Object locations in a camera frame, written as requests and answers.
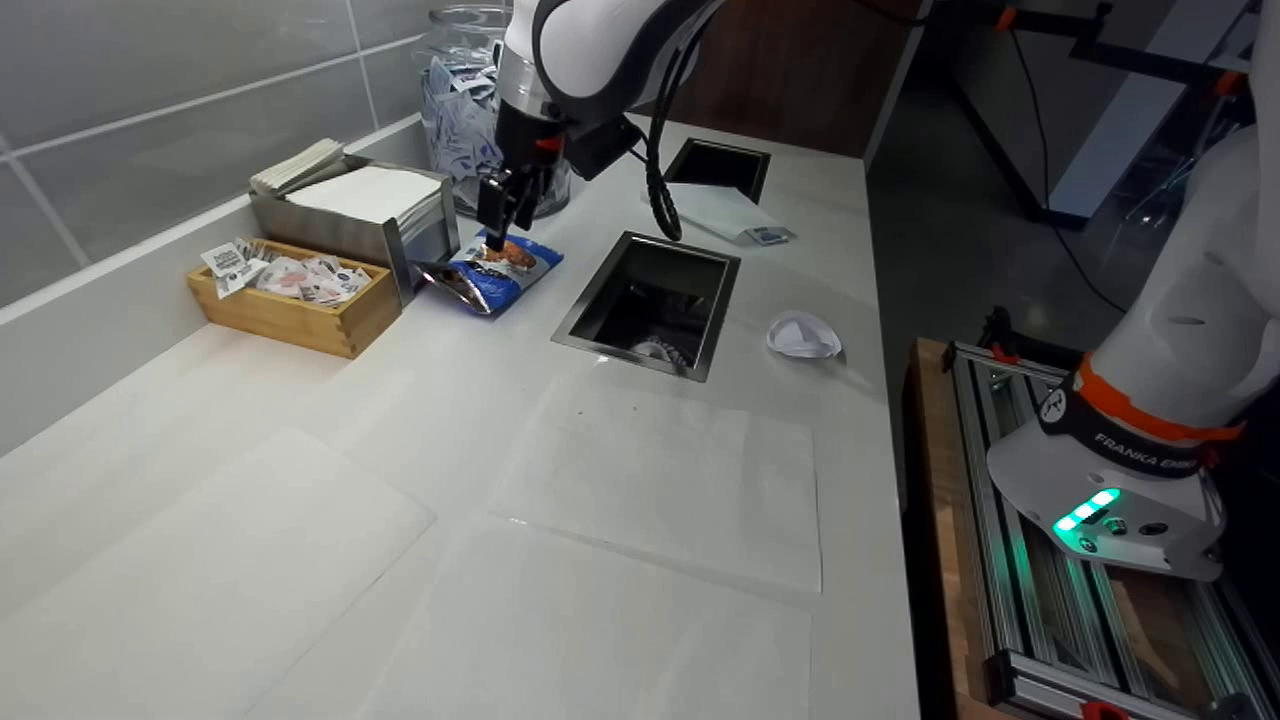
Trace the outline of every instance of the white countertop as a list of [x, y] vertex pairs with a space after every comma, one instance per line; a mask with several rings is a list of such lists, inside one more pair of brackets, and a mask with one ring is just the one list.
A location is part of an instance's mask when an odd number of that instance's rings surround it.
[[[350, 364], [199, 328], [7, 453], [0, 718], [916, 718], [863, 168], [756, 147], [800, 240], [689, 230], [739, 257], [709, 386], [552, 342], [651, 234], [621, 162], [505, 322], [419, 296]], [[849, 361], [772, 355], [783, 308]]]

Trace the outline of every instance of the blue package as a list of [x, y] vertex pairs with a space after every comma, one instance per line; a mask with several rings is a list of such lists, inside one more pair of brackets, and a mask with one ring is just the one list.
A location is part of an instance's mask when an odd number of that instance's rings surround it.
[[508, 313], [535, 281], [543, 281], [563, 257], [528, 235], [508, 235], [531, 266], [515, 270], [508, 257], [492, 257], [482, 235], [458, 248], [448, 266], [423, 270], [430, 288], [442, 288], [477, 315]]

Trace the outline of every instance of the small box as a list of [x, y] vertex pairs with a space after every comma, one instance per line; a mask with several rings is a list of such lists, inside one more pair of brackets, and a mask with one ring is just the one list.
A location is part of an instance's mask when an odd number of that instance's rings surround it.
[[[326, 257], [326, 253], [270, 246], [270, 240], [261, 240], [261, 246], [270, 257], [297, 257], [297, 262]], [[305, 299], [270, 296], [261, 288], [244, 288], [227, 299], [217, 299], [217, 281], [207, 270], [192, 271], [187, 286], [199, 313], [212, 323], [270, 336], [283, 346], [305, 346], [331, 355], [361, 355], [398, 315], [398, 291], [389, 270], [361, 266], [346, 257], [334, 257], [334, 262], [364, 270], [371, 278], [371, 286], [346, 305], [305, 305]]]
[[391, 270], [391, 281], [398, 286], [398, 299], [408, 299], [423, 286], [419, 270], [442, 266], [458, 248], [450, 179], [440, 179], [440, 192], [426, 195], [419, 208], [410, 208], [408, 221], [385, 221], [385, 223], [301, 208], [286, 202], [286, 192], [301, 192], [314, 179], [331, 179], [366, 163], [371, 162], [364, 158], [338, 153], [318, 174], [307, 174], [301, 185], [297, 179], [283, 188], [248, 185], [252, 217], [264, 235], [281, 235], [292, 246]]

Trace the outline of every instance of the square sink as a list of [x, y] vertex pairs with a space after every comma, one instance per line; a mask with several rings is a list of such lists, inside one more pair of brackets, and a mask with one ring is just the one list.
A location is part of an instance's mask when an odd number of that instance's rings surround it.
[[685, 382], [709, 382], [735, 257], [621, 235], [554, 342]]

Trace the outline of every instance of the white tile wall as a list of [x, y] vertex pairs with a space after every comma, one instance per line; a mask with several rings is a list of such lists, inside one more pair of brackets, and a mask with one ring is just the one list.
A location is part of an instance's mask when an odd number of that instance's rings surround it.
[[5, 0], [0, 308], [416, 111], [448, 0]]

